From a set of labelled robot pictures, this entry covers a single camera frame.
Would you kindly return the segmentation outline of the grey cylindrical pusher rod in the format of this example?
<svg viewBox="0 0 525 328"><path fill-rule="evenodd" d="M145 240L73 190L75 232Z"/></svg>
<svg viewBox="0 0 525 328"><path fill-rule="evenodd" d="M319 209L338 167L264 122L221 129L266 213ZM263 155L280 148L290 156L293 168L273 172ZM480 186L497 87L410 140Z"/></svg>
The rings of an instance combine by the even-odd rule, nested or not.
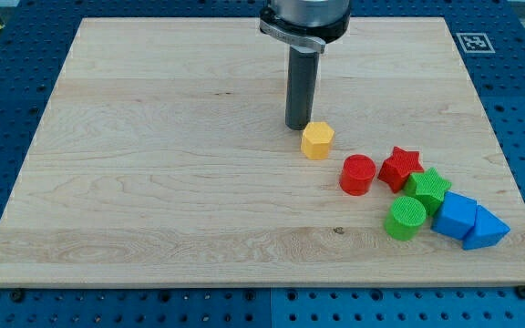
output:
<svg viewBox="0 0 525 328"><path fill-rule="evenodd" d="M285 125L302 130L309 123L314 102L319 54L300 46L289 48Z"/></svg>

